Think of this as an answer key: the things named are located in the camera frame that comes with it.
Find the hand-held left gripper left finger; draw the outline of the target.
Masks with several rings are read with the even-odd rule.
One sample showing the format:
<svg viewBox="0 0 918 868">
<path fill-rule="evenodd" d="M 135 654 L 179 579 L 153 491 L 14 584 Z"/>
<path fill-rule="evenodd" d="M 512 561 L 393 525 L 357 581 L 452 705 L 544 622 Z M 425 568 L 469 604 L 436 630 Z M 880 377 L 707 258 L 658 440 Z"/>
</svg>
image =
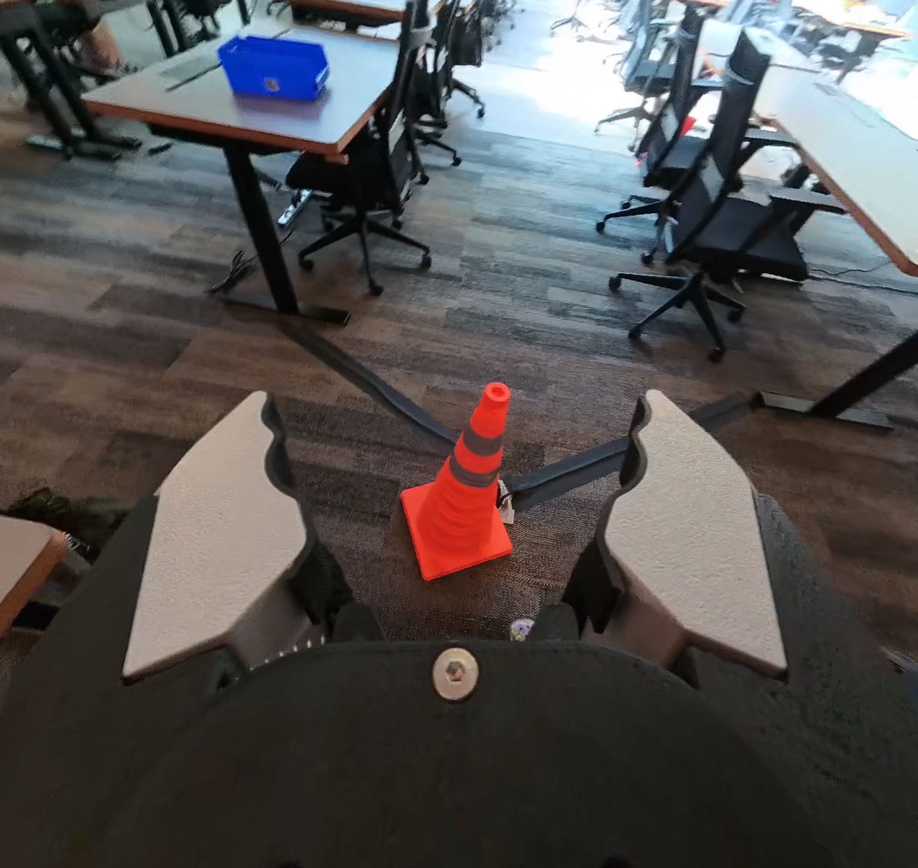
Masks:
<svg viewBox="0 0 918 868">
<path fill-rule="evenodd" d="M 126 682 L 208 651 L 252 670 L 330 642 L 350 590 L 295 488 L 268 392 L 246 396 L 155 495 Z"/>
</svg>

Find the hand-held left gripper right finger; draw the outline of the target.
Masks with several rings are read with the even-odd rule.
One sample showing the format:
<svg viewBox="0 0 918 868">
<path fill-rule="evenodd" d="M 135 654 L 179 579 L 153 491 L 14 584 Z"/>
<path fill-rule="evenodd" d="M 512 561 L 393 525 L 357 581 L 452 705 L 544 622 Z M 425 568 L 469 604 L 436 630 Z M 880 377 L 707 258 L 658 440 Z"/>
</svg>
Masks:
<svg viewBox="0 0 918 868">
<path fill-rule="evenodd" d="M 666 669 L 688 648 L 787 675 L 757 492 L 661 391 L 638 400 L 620 487 L 568 580 L 579 633 Z"/>
</svg>

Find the orange plastic wedge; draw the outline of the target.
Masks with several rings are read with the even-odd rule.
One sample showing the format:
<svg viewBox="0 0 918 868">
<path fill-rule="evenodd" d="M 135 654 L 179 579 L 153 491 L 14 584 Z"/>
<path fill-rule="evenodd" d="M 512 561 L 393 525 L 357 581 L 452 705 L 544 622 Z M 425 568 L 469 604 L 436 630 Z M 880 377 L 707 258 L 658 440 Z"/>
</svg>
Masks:
<svg viewBox="0 0 918 868">
<path fill-rule="evenodd" d="M 400 496 L 420 574 L 427 582 L 512 551 L 498 508 L 510 403 L 508 385 L 488 383 L 435 480 Z"/>
</svg>

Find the blue bin on desk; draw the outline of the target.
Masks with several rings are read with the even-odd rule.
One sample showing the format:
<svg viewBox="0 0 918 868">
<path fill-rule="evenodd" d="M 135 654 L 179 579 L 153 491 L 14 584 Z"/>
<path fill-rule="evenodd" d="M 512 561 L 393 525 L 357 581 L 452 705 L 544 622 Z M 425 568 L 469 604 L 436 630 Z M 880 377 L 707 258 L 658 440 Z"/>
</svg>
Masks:
<svg viewBox="0 0 918 868">
<path fill-rule="evenodd" d="M 321 45 L 283 36 L 234 36 L 218 46 L 217 56 L 237 96 L 311 103 L 330 76 Z"/>
</svg>

